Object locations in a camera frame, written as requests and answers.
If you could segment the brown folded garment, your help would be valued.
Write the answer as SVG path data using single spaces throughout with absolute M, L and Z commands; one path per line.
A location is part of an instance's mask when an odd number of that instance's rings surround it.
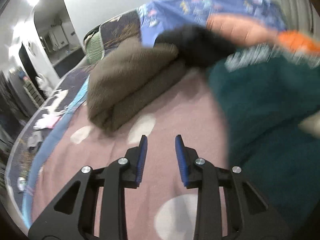
M 113 133 L 186 74 L 173 44 L 142 46 L 137 37 L 123 42 L 92 69 L 88 80 L 88 119 Z

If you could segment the blue patterned duvet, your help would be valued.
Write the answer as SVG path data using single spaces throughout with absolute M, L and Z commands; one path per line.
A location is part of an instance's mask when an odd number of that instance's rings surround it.
M 145 46 L 153 46 L 167 29 L 184 24 L 204 26 L 211 14 L 248 16 L 278 31 L 287 29 L 284 13 L 273 0 L 155 0 L 141 5 L 137 12 Z

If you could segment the green pillow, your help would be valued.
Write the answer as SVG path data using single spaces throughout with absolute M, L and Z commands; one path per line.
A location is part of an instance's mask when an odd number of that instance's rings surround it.
M 100 61 L 105 54 L 99 26 L 89 31 L 84 37 L 84 48 L 89 64 Z

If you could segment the white curtain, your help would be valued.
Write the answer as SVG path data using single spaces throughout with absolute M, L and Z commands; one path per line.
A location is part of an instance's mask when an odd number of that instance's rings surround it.
M 310 0 L 280 0 L 290 29 L 316 35 L 319 15 Z

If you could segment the pink polka dot blanket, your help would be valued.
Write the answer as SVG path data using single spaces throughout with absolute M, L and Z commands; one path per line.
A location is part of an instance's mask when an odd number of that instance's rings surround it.
M 143 135 L 148 138 L 148 152 L 142 182 L 125 191 L 128 237 L 192 239 L 197 191 L 183 186 L 175 137 L 181 135 L 186 146 L 215 166 L 227 166 L 225 122 L 204 75 L 197 71 L 189 72 L 113 135 L 91 124 L 82 104 L 39 170 L 31 220 L 82 167 L 107 166 L 137 146 Z

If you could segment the dark green fleece jacket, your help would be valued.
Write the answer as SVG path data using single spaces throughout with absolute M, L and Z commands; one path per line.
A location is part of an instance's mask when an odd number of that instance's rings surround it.
M 261 44 L 217 62 L 207 80 L 227 122 L 229 165 L 300 228 L 319 202 L 319 139 L 299 126 L 319 111 L 319 57 Z

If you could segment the black garment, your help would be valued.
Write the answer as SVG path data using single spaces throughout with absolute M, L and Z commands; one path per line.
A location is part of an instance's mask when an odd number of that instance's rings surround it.
M 166 30 L 155 39 L 155 44 L 173 44 L 178 58 L 187 66 L 207 68 L 236 52 L 231 41 L 199 25 L 186 24 Z

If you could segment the blue striped bed sheet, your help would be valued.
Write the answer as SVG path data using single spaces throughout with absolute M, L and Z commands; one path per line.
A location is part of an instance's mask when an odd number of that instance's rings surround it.
M 5 171 L 9 202 L 26 228 L 31 226 L 33 191 L 39 171 L 65 133 L 75 111 L 86 100 L 89 70 L 64 75 L 17 137 Z

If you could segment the pink quilted jacket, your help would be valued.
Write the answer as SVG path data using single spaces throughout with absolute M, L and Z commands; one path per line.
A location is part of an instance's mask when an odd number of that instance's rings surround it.
M 206 28 L 242 47 L 274 43 L 279 33 L 260 20 L 237 14 L 211 14 Z

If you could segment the dark patterned pillow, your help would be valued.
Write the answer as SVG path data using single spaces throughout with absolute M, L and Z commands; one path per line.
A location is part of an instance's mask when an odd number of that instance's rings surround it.
M 136 10 L 118 15 L 99 27 L 105 55 L 130 37 L 141 41 L 140 18 Z

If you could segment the orange puffer jacket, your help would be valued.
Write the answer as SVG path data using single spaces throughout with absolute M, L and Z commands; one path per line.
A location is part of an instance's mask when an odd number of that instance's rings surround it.
M 278 44 L 291 52 L 319 55 L 319 41 L 296 30 L 283 31 L 277 36 Z

